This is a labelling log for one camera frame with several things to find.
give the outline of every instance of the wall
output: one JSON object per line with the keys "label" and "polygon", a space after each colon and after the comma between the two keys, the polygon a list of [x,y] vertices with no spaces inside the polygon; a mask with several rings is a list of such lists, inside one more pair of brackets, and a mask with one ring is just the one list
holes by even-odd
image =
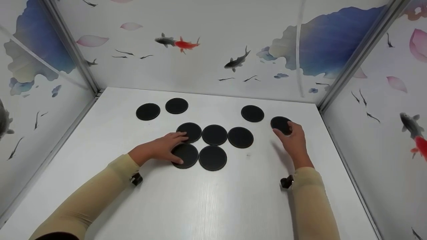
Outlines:
{"label": "wall", "polygon": [[[427,156],[410,152],[411,132],[427,128],[426,17],[427,1],[412,1],[362,64],[368,77],[351,80],[325,114],[386,240],[427,238]],[[419,114],[412,131],[402,132],[401,113]]]}
{"label": "wall", "polygon": [[2,216],[94,96],[38,0],[2,1],[0,23]]}
{"label": "wall", "polygon": [[[318,102],[387,2],[76,0],[57,6],[86,60],[95,60],[91,70],[101,88]],[[167,48],[155,41],[162,33]],[[200,45],[181,53],[170,45],[180,45],[180,36],[193,43],[200,37]],[[242,66],[225,69],[246,46]],[[355,76],[366,77],[363,70]]]}

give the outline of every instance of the black circular pad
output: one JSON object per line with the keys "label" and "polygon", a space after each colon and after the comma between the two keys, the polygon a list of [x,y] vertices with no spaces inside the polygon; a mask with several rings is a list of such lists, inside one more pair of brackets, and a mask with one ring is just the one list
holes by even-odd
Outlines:
{"label": "black circular pad", "polygon": [[227,140],[227,130],[220,125],[209,125],[203,129],[202,138],[207,144],[218,146]]}
{"label": "black circular pad", "polygon": [[218,146],[206,146],[200,151],[200,165],[209,171],[218,171],[227,163],[227,154]]}
{"label": "black circular pad", "polygon": [[136,110],[136,117],[143,121],[153,120],[160,114],[160,107],[154,103],[146,103]]}
{"label": "black circular pad", "polygon": [[166,103],[166,111],[172,114],[180,114],[188,109],[188,103],[182,98],[172,98]]}
{"label": "black circular pad", "polygon": [[195,123],[183,123],[176,130],[177,132],[187,132],[188,140],[185,143],[194,143],[202,136],[202,129]]}
{"label": "black circular pad", "polygon": [[199,158],[197,148],[187,143],[177,145],[172,149],[171,153],[184,161],[183,164],[172,163],[175,167],[181,169],[192,167]]}
{"label": "black circular pad", "polygon": [[237,148],[247,148],[254,142],[254,136],[246,128],[235,127],[228,132],[228,141]]}
{"label": "black circular pad", "polygon": [[264,119],[264,112],[261,108],[254,105],[247,105],[242,108],[242,117],[249,122],[257,123]]}
{"label": "black circular pad", "polygon": [[285,135],[291,135],[291,127],[288,125],[291,120],[287,117],[274,117],[271,119],[270,125],[273,129],[279,129]]}

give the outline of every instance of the beige arm sleeve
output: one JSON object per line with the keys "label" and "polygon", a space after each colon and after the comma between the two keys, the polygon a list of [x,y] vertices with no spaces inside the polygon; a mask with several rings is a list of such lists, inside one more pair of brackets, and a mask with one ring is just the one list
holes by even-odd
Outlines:
{"label": "beige arm sleeve", "polygon": [[339,240],[325,186],[314,168],[301,167],[295,171],[292,193],[299,240]]}
{"label": "beige arm sleeve", "polygon": [[67,232],[84,240],[91,223],[129,186],[129,179],[138,170],[139,166],[128,154],[121,155],[69,196],[30,240],[52,232]]}

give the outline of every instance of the gray fish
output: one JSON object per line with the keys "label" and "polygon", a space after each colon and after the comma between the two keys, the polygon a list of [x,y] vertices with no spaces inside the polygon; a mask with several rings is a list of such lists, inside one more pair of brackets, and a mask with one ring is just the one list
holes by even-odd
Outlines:
{"label": "gray fish", "polygon": [[175,40],[173,40],[173,37],[167,38],[164,33],[161,33],[161,38],[155,38],[154,41],[163,44],[166,48],[168,45],[174,47],[176,42]]}
{"label": "gray fish", "polygon": [[86,60],[86,63],[89,65],[89,67],[90,66],[93,66],[93,65],[98,65],[95,61],[96,61],[97,59],[95,59],[93,62],[89,62],[88,60]]}
{"label": "gray fish", "polygon": [[6,134],[14,134],[15,131],[9,129],[13,118],[9,118],[9,112],[4,109],[3,102],[0,100],[0,140]]}
{"label": "gray fish", "polygon": [[249,52],[247,51],[248,50],[248,46],[246,46],[246,48],[245,48],[245,55],[243,55],[243,56],[241,56],[241,57],[238,57],[236,60],[233,60],[233,58],[231,58],[230,59],[230,62],[229,63],[227,63],[225,66],[224,66],[224,68],[225,69],[232,69],[233,70],[233,72],[235,73],[236,72],[236,68],[237,67],[241,67],[242,66],[242,63],[244,63],[245,62],[245,60],[246,60],[246,57],[249,55],[249,53],[251,52],[250,50],[249,50]]}
{"label": "gray fish", "polygon": [[402,132],[409,130],[412,139],[415,139],[416,136],[423,138],[423,134],[421,132],[424,132],[424,128],[420,127],[417,123],[417,120],[420,119],[419,114],[410,117],[408,114],[401,112],[400,117],[403,123]]}

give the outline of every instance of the koi fish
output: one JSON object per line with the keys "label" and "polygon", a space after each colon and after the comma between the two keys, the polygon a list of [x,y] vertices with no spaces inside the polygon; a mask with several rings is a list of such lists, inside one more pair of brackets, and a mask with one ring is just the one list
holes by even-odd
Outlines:
{"label": "koi fish", "polygon": [[161,37],[155,38],[154,41],[163,44],[166,48],[168,45],[174,47],[176,42],[175,40],[173,40],[173,37],[167,38],[164,33],[161,33]]}
{"label": "koi fish", "polygon": [[191,42],[185,42],[182,37],[179,37],[179,41],[175,42],[175,46],[179,47],[181,50],[181,53],[184,53],[184,49],[190,49],[192,50],[193,48],[197,47],[200,45],[199,43],[200,37],[197,39],[196,43],[191,43]]}
{"label": "koi fish", "polygon": [[410,117],[408,114],[401,112],[400,117],[403,123],[402,132],[409,130],[412,139],[415,139],[416,136],[423,137],[421,132],[424,132],[424,128],[420,127],[417,123],[417,120],[420,119],[419,114]]}
{"label": "koi fish", "polygon": [[230,59],[230,62],[229,63],[227,63],[225,66],[224,66],[224,68],[225,69],[232,69],[233,70],[233,72],[235,73],[236,72],[236,68],[237,67],[241,67],[242,66],[242,63],[244,63],[245,62],[245,60],[246,60],[246,57],[249,55],[249,53],[251,52],[250,50],[249,50],[249,52],[247,51],[248,50],[248,46],[246,46],[246,48],[245,48],[245,55],[243,55],[243,56],[241,56],[241,57],[238,57],[236,60],[233,60],[233,58],[231,58]]}
{"label": "koi fish", "polygon": [[411,152],[414,154],[412,158],[414,158],[417,152],[420,152],[421,157],[424,157],[424,159],[427,161],[427,140],[420,136],[416,136],[414,141],[416,147],[411,149]]}
{"label": "koi fish", "polygon": [[15,131],[9,129],[13,118],[9,118],[9,112],[4,108],[3,102],[0,100],[0,140],[6,134],[14,134]]}

